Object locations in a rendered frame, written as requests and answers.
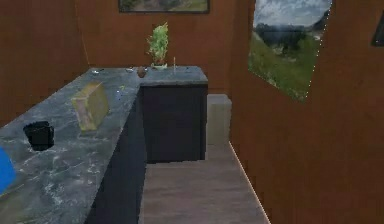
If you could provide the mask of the grey bin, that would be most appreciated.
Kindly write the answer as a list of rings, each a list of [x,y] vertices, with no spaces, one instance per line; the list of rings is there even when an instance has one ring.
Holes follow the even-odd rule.
[[[207,96],[207,144],[224,145],[229,141],[232,102],[226,94]]]

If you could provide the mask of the dark cabinet with marble worktop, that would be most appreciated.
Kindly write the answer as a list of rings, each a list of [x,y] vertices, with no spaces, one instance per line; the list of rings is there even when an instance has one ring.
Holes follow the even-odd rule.
[[[71,98],[103,84],[109,113],[79,128]],[[146,166],[205,156],[208,79],[196,66],[91,68],[0,128],[16,178],[0,194],[0,224],[138,224]],[[23,127],[48,121],[54,145],[34,151]]]

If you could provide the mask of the green house plant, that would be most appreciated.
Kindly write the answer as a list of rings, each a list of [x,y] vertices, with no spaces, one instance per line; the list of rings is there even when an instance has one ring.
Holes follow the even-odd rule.
[[[157,70],[167,68],[165,57],[168,52],[168,23],[156,26],[152,34],[147,38],[149,45],[147,53],[152,58],[151,66]]]

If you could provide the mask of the yellow-green box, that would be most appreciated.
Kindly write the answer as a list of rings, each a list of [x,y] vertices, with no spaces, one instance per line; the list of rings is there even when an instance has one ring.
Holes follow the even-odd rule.
[[[96,130],[109,112],[104,86],[93,81],[86,84],[71,98],[82,131]]]

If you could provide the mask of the large landscape picture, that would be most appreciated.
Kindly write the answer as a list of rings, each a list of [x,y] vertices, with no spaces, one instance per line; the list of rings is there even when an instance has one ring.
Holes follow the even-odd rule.
[[[248,70],[305,100],[331,6],[332,0],[255,0]]]

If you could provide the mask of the black mug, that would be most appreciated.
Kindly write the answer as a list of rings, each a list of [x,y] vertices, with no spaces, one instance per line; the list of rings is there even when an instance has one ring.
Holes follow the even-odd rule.
[[[54,128],[48,121],[36,121],[23,127],[34,151],[44,151],[54,145]]]

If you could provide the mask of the blue object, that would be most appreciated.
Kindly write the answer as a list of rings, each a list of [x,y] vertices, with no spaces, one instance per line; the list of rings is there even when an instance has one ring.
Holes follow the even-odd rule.
[[[15,180],[16,173],[11,159],[0,147],[0,194],[2,194]]]

